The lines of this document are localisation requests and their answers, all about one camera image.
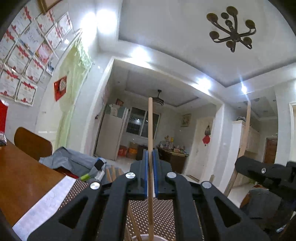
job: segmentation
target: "white door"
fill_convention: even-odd
[[[205,146],[202,139],[205,136],[205,130],[208,125],[212,130],[213,120],[213,117],[205,117],[198,119],[196,123],[193,144],[186,167],[186,174],[191,175],[198,180],[200,180],[204,166],[207,163],[209,150],[209,144]]]

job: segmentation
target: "green curtain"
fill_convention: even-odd
[[[65,75],[67,76],[67,90],[65,95],[58,100],[63,114],[57,131],[55,150],[61,146],[67,146],[74,102],[91,65],[92,61],[87,50],[82,45],[81,37],[79,37],[67,54],[59,70],[59,79]]]

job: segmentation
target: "window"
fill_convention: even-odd
[[[153,138],[159,120],[159,115],[153,113]],[[148,111],[138,108],[132,108],[126,132],[139,135],[141,137],[148,137]]]

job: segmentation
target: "red paper ornament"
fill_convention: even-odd
[[[202,139],[202,141],[203,141],[203,143],[204,143],[204,145],[206,146],[207,144],[209,144],[209,142],[210,142],[210,140],[211,140],[211,138],[210,138],[210,136],[205,136],[203,139]]]

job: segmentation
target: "recessed light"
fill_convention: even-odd
[[[242,84],[242,92],[244,93],[244,94],[246,94],[247,93],[247,88]]]
[[[211,88],[211,82],[207,78],[198,78],[198,85],[206,90],[209,90]]]
[[[98,30],[102,34],[110,34],[117,28],[117,18],[115,13],[112,11],[101,9],[97,12],[96,19]]]
[[[141,47],[137,47],[132,53],[131,53],[131,57],[141,60],[141,61],[146,61],[149,62],[151,59],[148,56],[148,53],[146,50],[144,50]]]

